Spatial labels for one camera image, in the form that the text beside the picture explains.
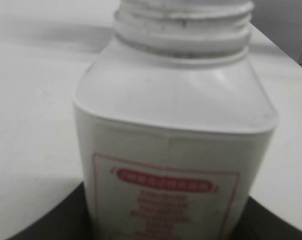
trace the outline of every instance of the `white table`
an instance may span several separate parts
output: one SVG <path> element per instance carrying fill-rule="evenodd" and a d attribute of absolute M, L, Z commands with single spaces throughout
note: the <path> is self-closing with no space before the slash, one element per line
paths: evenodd
<path fill-rule="evenodd" d="M 117 5 L 18 2 L 0 5 L 0 240 L 82 181 L 71 96 L 107 43 Z M 302 230 L 302 68 L 256 29 L 251 53 L 280 114 L 252 196 Z"/>

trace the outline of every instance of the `red oval banner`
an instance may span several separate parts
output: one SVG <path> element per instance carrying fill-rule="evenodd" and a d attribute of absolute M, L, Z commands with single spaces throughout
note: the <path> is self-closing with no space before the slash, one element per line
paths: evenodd
<path fill-rule="evenodd" d="M 117 176 L 124 182 L 159 190 L 189 193 L 213 191 L 213 183 L 209 180 L 159 176 L 124 168 L 117 171 Z"/>

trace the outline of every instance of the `white label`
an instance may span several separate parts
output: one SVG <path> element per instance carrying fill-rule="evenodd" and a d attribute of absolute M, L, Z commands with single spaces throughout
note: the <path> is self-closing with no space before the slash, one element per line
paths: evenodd
<path fill-rule="evenodd" d="M 93 166 L 101 239 L 223 238 L 238 173 L 154 166 L 99 153 Z"/>

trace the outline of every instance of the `white plastic bottle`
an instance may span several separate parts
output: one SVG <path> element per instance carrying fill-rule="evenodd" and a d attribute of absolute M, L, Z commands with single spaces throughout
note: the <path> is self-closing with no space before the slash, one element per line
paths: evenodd
<path fill-rule="evenodd" d="M 122 0 L 74 97 L 101 240 L 225 240 L 277 114 L 247 60 L 248 0 Z"/>

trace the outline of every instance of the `bottle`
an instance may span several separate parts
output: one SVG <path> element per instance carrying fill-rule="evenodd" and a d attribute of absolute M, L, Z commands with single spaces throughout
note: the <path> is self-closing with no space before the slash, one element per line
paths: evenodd
<path fill-rule="evenodd" d="M 95 238 L 226 240 L 277 114 L 248 0 L 122 0 L 75 118 Z"/>

